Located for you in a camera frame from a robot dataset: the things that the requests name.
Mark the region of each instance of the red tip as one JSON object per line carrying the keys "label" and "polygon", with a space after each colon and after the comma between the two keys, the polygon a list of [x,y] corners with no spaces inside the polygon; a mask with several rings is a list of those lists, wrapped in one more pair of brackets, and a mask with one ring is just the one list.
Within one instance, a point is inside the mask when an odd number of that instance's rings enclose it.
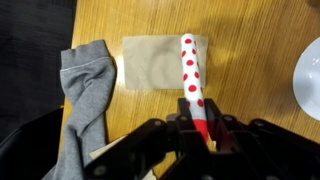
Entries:
{"label": "red tip", "polygon": [[200,131],[203,136],[205,142],[208,141],[208,129],[207,129],[207,121],[204,119],[194,119],[193,120],[196,129]]}

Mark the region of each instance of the wooden table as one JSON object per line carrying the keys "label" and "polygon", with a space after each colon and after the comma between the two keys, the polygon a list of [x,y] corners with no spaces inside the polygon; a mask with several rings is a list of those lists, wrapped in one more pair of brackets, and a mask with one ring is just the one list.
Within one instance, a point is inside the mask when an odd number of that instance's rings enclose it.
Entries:
{"label": "wooden table", "polygon": [[[297,104],[292,76],[320,36],[320,9],[306,0],[78,0],[72,47],[104,39],[118,66],[107,111],[110,140],[151,117],[176,112],[183,90],[126,90],[122,38],[193,33],[209,37],[207,87],[223,113],[263,118],[320,142],[320,122]],[[71,111],[66,100],[63,121]],[[160,175],[173,160],[155,168]]]}

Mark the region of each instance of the gray sock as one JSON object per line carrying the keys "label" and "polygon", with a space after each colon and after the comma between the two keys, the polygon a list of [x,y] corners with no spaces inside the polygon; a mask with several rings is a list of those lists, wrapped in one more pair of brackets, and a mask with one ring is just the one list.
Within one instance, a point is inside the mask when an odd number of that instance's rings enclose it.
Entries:
{"label": "gray sock", "polygon": [[72,105],[64,143],[50,180],[85,179],[89,153],[106,145],[104,113],[115,80],[115,67],[103,40],[61,52],[63,91]]}

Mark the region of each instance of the red dot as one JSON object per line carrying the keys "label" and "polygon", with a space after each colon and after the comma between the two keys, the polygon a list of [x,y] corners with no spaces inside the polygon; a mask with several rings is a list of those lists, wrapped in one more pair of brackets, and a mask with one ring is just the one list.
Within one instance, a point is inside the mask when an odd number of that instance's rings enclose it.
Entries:
{"label": "red dot", "polygon": [[201,99],[198,100],[198,106],[203,107],[203,101]]}
{"label": "red dot", "polygon": [[193,64],[194,64],[194,62],[193,62],[192,60],[188,60],[188,61],[187,61],[187,65],[188,65],[188,66],[192,66]]}
{"label": "red dot", "polygon": [[195,76],[196,78],[199,78],[199,73],[198,73],[198,72],[195,72],[195,73],[194,73],[194,76]]}
{"label": "red dot", "polygon": [[187,80],[187,78],[188,78],[188,74],[184,74],[183,75],[183,81]]}
{"label": "red dot", "polygon": [[186,39],[184,42],[185,42],[186,44],[192,43],[191,39]]}
{"label": "red dot", "polygon": [[190,92],[194,92],[194,91],[196,91],[196,90],[197,90],[197,87],[196,87],[195,85],[189,86],[189,91],[190,91]]}
{"label": "red dot", "polygon": [[186,55],[186,51],[182,51],[182,54],[181,54],[181,56],[183,57],[184,55]]}

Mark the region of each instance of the white plate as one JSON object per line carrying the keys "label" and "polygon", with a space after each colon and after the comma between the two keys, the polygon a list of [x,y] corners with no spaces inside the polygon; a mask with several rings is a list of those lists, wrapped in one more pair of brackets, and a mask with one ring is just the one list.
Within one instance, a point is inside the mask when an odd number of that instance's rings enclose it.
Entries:
{"label": "white plate", "polygon": [[293,92],[303,111],[320,121],[320,37],[299,58],[293,74]]}

